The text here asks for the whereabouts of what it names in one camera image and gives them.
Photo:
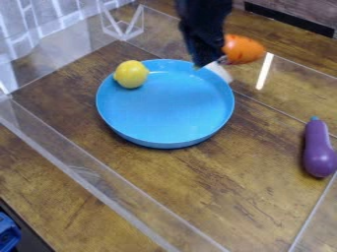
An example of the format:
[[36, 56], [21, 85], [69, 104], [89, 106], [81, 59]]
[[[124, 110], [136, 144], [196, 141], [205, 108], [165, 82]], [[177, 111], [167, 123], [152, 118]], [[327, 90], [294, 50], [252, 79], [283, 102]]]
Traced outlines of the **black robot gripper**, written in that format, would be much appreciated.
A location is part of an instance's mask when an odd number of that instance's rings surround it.
[[224, 62], [223, 22], [231, 12], [232, 0], [173, 0], [179, 29], [188, 54], [197, 68]]

